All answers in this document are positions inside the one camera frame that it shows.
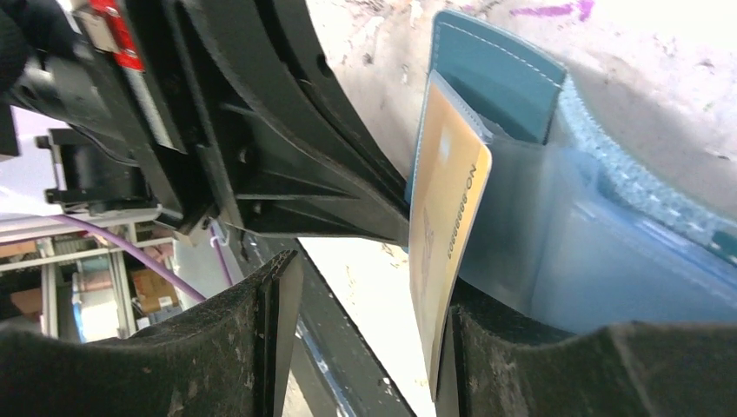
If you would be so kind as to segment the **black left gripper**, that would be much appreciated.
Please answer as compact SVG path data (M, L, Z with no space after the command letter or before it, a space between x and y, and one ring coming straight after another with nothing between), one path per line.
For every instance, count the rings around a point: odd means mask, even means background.
M242 98L196 27L195 1L1 4L1 96L77 133L61 204L158 209L180 234L242 226Z

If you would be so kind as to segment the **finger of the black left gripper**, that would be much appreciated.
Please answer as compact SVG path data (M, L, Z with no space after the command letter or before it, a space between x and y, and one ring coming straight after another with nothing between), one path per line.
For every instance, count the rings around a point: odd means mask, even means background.
M342 142L368 164L376 187L398 202L406 181L380 150L339 84L315 33L304 1L256 1L280 61L308 101Z
M328 66L305 2L175 1L172 30L229 224L407 242L405 179Z

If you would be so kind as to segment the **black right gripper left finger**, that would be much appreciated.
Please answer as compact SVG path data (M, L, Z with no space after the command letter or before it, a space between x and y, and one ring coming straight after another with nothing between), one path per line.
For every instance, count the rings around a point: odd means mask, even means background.
M284 250L235 286L127 339L1 333L4 416L278 416L302 293Z

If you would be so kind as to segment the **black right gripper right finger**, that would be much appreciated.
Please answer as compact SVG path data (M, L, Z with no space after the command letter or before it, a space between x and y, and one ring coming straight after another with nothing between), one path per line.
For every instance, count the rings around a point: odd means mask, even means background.
M455 285L440 416L733 416L733 323L615 324L574 335Z

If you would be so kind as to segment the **blue leather card holder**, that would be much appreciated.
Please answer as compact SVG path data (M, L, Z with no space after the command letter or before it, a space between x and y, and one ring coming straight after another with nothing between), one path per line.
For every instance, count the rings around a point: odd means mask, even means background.
M604 134L556 61L457 11L433 21L437 73L489 132L492 167L456 279L554 328L734 321L734 223Z

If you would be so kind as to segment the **gold card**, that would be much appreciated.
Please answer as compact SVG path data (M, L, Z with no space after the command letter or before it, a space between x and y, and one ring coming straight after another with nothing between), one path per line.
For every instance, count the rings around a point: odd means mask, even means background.
M432 396L451 295L492 167L489 132L439 74L428 80L413 176L410 294Z

